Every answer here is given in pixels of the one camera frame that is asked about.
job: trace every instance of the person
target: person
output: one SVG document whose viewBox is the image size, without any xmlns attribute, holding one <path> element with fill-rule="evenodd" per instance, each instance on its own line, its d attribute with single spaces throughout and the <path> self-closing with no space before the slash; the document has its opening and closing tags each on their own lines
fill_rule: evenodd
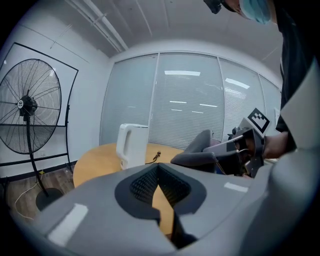
<svg viewBox="0 0 320 256">
<path fill-rule="evenodd" d="M 269 22 L 277 24 L 283 36 L 280 65 L 283 80 L 282 109 L 303 81 L 314 57 L 319 56 L 316 54 L 318 49 L 315 34 L 310 33 L 312 26 L 317 30 L 318 4 L 285 0 L 222 0 L 220 2 L 227 10 L 236 12 L 245 19 L 264 25 Z M 279 158 L 296 148 L 294 139 L 281 116 L 276 129 L 281 133 L 265 137 L 263 157 L 266 159 Z M 246 143 L 249 152 L 254 152 L 253 141 L 247 140 Z"/>
</svg>

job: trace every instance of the face mask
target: face mask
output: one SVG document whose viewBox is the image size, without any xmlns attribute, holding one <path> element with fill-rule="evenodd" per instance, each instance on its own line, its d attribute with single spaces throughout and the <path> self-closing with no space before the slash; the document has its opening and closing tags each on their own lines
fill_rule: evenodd
<svg viewBox="0 0 320 256">
<path fill-rule="evenodd" d="M 242 13 L 249 19 L 261 24 L 271 20 L 268 0 L 239 0 Z"/>
</svg>

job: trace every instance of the floor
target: floor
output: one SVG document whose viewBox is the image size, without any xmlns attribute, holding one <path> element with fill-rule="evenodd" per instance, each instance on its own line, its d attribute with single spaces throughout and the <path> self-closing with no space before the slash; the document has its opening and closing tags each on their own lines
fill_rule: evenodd
<svg viewBox="0 0 320 256">
<path fill-rule="evenodd" d="M 63 194 L 75 188 L 73 182 L 73 175 L 71 171 L 66 168 L 45 173 L 41 179 L 45 188 L 56 188 L 62 191 Z M 26 190 L 33 187 L 36 184 L 36 177 L 30 177 L 22 180 L 12 181 L 7 187 L 7 204 L 14 214 L 17 211 L 22 215 L 28 217 L 21 217 L 26 222 L 32 222 L 33 218 L 39 213 L 36 206 L 36 197 L 41 191 L 40 187 L 36 185 L 33 189 L 26 192 L 16 203 L 17 198 Z"/>
</svg>

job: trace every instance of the fan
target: fan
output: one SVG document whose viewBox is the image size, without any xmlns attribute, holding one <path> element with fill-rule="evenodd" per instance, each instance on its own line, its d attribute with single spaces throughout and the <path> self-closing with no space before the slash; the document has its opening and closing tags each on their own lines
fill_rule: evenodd
<svg viewBox="0 0 320 256">
<path fill-rule="evenodd" d="M 41 211 L 63 194 L 45 189 L 34 161 L 54 133 L 61 110 L 61 88 L 55 70 L 40 59 L 26 59 L 14 67 L 0 84 L 0 138 L 12 151 L 29 155 L 42 191 L 35 203 Z"/>
</svg>

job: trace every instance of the wooden table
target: wooden table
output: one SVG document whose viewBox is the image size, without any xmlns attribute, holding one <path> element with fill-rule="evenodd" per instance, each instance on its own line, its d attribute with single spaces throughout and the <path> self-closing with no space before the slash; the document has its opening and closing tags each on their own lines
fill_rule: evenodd
<svg viewBox="0 0 320 256">
<path fill-rule="evenodd" d="M 170 163 L 171 159 L 183 150 L 160 144 L 148 144 L 145 162 L 150 163 L 158 151 L 161 156 L 156 163 Z M 91 149 L 77 162 L 73 170 L 73 182 L 77 187 L 80 184 L 98 176 L 121 171 L 120 159 L 116 154 L 116 144 L 105 144 Z M 160 229 L 164 234 L 172 233 L 174 211 L 158 186 L 153 195 L 152 206 L 160 210 Z"/>
</svg>

